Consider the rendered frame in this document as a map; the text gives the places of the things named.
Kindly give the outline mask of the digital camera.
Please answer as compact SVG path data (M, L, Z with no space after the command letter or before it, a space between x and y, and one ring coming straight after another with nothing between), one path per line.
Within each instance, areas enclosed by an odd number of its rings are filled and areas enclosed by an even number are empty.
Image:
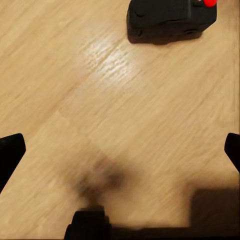
M204 32L217 20L217 0L131 0L127 30L133 38Z

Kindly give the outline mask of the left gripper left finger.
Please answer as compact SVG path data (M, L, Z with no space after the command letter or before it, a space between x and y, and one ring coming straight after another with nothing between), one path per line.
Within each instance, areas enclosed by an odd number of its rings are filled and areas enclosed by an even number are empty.
M0 138L0 193L26 153L22 133Z

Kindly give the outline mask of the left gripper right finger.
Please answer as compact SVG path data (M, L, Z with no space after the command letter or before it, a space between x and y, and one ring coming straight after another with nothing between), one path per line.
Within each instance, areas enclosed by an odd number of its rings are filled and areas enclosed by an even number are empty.
M225 145L224 151L234 164L238 172L240 173L240 135L235 133L229 133Z

